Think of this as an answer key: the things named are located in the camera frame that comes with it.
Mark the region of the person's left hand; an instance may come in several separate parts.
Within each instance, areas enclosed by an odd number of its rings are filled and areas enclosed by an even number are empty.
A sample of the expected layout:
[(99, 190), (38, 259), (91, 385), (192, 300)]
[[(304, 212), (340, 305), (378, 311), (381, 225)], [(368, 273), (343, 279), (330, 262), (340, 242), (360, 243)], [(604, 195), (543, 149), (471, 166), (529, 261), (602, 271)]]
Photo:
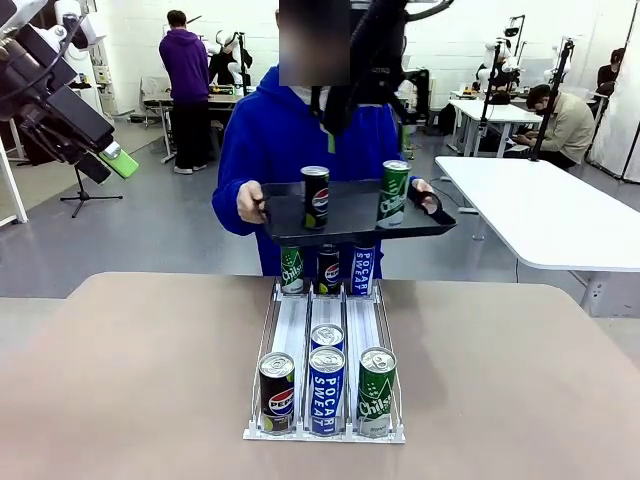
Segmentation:
[(442, 211), (442, 204), (433, 188), (422, 178), (412, 178), (408, 189), (408, 198), (425, 214), (434, 216)]

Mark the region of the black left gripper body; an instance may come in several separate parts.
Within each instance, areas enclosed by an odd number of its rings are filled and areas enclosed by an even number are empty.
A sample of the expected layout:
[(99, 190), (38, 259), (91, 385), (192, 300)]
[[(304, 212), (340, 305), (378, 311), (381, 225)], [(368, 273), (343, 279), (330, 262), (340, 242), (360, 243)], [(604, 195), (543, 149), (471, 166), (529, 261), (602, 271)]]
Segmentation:
[(114, 127), (69, 87), (47, 97), (47, 112), (53, 131), (48, 150), (57, 160), (78, 160), (86, 152), (98, 157), (114, 141)]

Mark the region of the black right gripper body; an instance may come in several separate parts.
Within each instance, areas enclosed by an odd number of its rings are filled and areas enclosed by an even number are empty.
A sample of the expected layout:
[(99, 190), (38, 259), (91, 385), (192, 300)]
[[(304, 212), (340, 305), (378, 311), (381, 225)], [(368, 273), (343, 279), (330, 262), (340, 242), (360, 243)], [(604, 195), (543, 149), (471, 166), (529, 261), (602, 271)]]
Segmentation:
[(405, 34), (402, 29), (380, 36), (369, 48), (367, 64), (353, 87), (351, 103), (354, 107), (383, 106), (394, 102), (404, 80), (404, 50)]

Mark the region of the person's right hand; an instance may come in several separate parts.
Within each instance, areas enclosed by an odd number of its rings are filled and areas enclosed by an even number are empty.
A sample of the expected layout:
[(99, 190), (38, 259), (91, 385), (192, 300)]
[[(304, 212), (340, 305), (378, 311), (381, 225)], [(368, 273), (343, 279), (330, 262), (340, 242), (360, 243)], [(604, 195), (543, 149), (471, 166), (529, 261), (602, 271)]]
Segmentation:
[(239, 188), (236, 204), (238, 215), (244, 222), (260, 225), (266, 221), (264, 194), (258, 182), (250, 180), (243, 183)]

